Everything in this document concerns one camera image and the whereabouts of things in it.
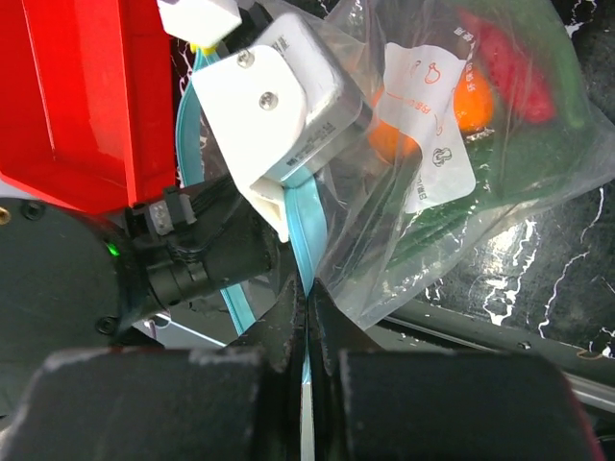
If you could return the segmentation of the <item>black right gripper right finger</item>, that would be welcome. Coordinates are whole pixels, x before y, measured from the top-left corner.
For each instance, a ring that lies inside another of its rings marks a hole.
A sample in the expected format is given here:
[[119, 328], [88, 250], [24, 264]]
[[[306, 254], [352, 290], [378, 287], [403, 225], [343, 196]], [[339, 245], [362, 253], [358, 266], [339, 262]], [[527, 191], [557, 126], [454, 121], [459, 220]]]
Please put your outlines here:
[[320, 280], [307, 298], [319, 460], [601, 460], [566, 377], [503, 352], [381, 348]]

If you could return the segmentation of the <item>orange fake fruit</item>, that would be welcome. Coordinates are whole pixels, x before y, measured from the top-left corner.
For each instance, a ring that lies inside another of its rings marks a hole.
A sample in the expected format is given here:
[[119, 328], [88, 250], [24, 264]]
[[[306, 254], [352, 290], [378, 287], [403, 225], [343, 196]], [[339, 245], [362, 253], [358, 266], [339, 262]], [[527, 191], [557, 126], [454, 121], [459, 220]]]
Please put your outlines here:
[[[476, 133], [486, 128], [493, 117], [494, 100], [491, 88], [478, 68], [467, 64], [455, 88], [455, 120], [462, 133]], [[374, 118], [368, 134], [371, 147], [386, 161], [396, 156], [411, 157], [419, 152], [416, 141], [398, 128]]]

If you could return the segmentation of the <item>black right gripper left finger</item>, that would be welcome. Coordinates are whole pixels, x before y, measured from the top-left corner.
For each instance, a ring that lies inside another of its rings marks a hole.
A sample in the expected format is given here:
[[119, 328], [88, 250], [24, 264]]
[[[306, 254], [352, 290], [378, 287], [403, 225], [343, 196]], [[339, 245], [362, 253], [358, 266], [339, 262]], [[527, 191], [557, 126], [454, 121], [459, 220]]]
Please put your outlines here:
[[50, 355], [1, 448], [5, 460], [297, 460], [307, 300], [275, 304], [218, 350], [104, 348]]

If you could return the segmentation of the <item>clear zip top bag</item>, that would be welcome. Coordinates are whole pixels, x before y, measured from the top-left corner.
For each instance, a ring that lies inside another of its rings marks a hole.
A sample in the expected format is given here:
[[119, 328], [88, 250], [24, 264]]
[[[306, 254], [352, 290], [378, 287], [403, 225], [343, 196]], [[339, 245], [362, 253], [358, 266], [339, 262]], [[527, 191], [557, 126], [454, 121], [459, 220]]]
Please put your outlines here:
[[[567, 199], [614, 169], [606, 145], [614, 130], [589, 103], [594, 130], [579, 136], [587, 154], [551, 195], [510, 212], [480, 212], [469, 229], [445, 236], [443, 250], [427, 249], [390, 268], [411, 213], [470, 194], [476, 178], [454, 110], [455, 88], [475, 42], [461, 29], [456, 1], [341, 1], [325, 19], [284, 1], [255, 1], [271, 16], [300, 14], [332, 50], [371, 109], [366, 131], [321, 170], [284, 192], [289, 242], [306, 293], [320, 280], [335, 305], [359, 328], [381, 320], [450, 269], [470, 246], [524, 208]], [[194, 46], [192, 72], [227, 57], [225, 45]], [[183, 180], [197, 181], [196, 130], [206, 116], [190, 80], [180, 104], [176, 147]], [[392, 163], [370, 145], [374, 118], [413, 138], [420, 150]]]

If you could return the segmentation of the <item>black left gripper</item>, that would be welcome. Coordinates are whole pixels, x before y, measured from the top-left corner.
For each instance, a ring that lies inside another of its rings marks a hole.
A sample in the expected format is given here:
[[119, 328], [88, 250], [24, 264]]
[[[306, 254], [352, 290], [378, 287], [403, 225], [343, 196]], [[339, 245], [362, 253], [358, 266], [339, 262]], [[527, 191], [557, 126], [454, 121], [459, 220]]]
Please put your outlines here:
[[1, 413], [51, 353], [119, 346], [137, 322], [272, 270], [276, 232], [222, 177], [92, 215], [1, 201]]

